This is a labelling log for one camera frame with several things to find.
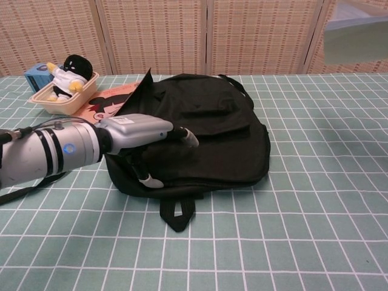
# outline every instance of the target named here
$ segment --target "black strap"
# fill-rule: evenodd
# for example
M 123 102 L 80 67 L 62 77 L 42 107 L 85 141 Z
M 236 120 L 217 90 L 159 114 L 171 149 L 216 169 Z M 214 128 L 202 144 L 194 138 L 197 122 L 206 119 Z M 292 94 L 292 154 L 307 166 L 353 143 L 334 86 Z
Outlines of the black strap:
M 247 101 L 248 101 L 248 103 L 249 103 L 249 105 L 251 106 L 252 109 L 255 107 L 255 105 L 253 103 L 253 100 L 251 99 L 249 94 L 244 89 L 244 86 L 240 82 L 238 82 L 238 81 L 236 81 L 236 80 L 234 80 L 231 77 L 228 77 L 226 75 L 219 74 L 218 76 L 220 76 L 222 79 L 225 79 L 226 81 L 231 83 L 233 86 L 236 87 L 237 90 L 239 90 L 242 94 L 244 94 L 245 97 L 247 98 Z
M 179 201 L 182 207 L 182 215 L 175 216 L 175 204 Z M 161 218 L 176 232 L 185 230 L 190 219 L 195 213 L 194 198 L 183 198 L 181 200 L 162 199 L 160 201 Z
M 244 86 L 240 82 L 238 82 L 238 81 L 236 81 L 236 80 L 234 80 L 231 77 L 228 77 L 226 75 L 219 74 L 219 76 L 222 77 L 222 79 L 225 79 L 226 81 L 231 83 L 233 86 L 235 86 L 242 94 L 249 97 L 249 94 L 245 91 Z
M 58 175 L 49 176 L 49 177 L 44 178 L 36 186 L 26 187 L 26 188 L 19 189 L 17 191 L 14 191 L 14 192 L 2 195 L 2 196 L 0 196 L 0 205 L 8 203 L 8 202 L 10 202 L 12 200 L 18 199 L 20 197 L 23 197 L 23 196 L 25 196 L 26 194 L 32 192 L 35 189 L 38 189 L 38 188 L 41 188 L 41 187 L 45 187 L 46 185 L 48 185 L 48 184 L 50 184 L 52 182 L 55 182 L 56 180 L 62 178 L 65 174 L 67 174 L 67 172 L 60 173 Z

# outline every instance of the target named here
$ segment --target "book cover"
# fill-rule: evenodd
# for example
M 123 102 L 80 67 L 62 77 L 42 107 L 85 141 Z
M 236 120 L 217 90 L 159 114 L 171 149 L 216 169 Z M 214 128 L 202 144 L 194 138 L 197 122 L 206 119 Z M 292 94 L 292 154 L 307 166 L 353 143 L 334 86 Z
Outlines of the book cover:
M 112 89 L 97 91 L 72 116 L 88 120 L 96 124 L 102 118 L 114 116 L 135 91 L 139 82 L 125 84 Z

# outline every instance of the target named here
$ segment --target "toy's black head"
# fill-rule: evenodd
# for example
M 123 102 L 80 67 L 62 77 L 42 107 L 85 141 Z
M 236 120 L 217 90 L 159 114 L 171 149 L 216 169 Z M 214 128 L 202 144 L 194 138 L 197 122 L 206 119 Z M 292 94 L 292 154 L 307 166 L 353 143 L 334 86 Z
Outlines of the toy's black head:
M 90 80 L 93 74 L 92 64 L 83 56 L 70 55 L 67 57 L 64 63 L 64 71 L 71 71 L 74 74 L 84 77 L 86 80 Z

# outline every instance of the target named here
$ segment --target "blue box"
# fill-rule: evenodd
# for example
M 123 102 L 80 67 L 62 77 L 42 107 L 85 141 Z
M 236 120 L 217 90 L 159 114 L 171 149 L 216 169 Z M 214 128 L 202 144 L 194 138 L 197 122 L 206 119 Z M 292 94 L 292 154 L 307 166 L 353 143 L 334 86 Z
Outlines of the blue box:
M 45 63 L 34 65 L 24 73 L 24 76 L 35 93 L 54 79 L 54 76 L 51 75 Z

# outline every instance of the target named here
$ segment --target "robotic arm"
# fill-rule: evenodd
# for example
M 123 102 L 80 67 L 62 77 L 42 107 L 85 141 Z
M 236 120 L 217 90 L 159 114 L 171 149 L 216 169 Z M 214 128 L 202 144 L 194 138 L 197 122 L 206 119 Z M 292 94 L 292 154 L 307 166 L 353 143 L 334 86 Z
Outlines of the robotic arm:
M 123 156 L 146 187 L 161 188 L 151 177 L 141 153 L 147 145 L 180 139 L 189 147 L 199 142 L 188 129 L 142 114 L 102 119 L 55 118 L 34 127 L 0 134 L 0 189 L 100 162 L 103 154 Z

